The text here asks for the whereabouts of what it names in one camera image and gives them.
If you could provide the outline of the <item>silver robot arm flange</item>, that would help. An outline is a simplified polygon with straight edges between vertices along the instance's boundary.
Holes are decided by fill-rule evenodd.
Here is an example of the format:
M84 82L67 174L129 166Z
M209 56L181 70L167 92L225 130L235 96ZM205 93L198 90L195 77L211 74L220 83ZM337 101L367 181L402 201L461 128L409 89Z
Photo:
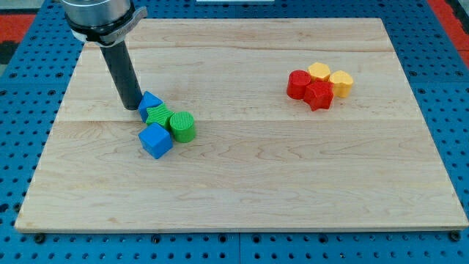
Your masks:
M60 3L74 37L102 48L124 41L148 15L146 7L136 8L132 0L61 0Z

